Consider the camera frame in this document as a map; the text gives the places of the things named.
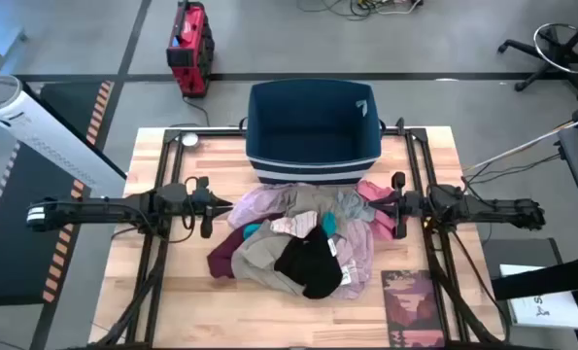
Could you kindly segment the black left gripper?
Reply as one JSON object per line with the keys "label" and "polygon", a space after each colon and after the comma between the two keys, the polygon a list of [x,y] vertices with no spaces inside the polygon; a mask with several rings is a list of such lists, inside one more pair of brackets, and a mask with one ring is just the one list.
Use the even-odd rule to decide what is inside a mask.
{"label": "black left gripper", "polygon": [[213,232],[213,220],[215,218],[215,207],[217,205],[216,213],[224,214],[233,209],[233,203],[219,198],[208,190],[209,178],[199,177],[195,179],[195,189],[192,192],[192,202],[194,212],[202,219],[200,224],[200,235],[202,238],[209,238]]}

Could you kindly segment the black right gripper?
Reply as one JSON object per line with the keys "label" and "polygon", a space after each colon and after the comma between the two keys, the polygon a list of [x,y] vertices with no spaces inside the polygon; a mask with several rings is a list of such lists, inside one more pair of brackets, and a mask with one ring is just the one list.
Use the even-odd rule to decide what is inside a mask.
{"label": "black right gripper", "polygon": [[403,191],[406,185],[406,176],[403,172],[395,172],[391,177],[391,184],[393,193],[370,200],[369,206],[383,213],[393,213],[396,226],[392,237],[403,239],[407,236],[407,219],[420,218],[423,214],[423,196],[416,191]]}

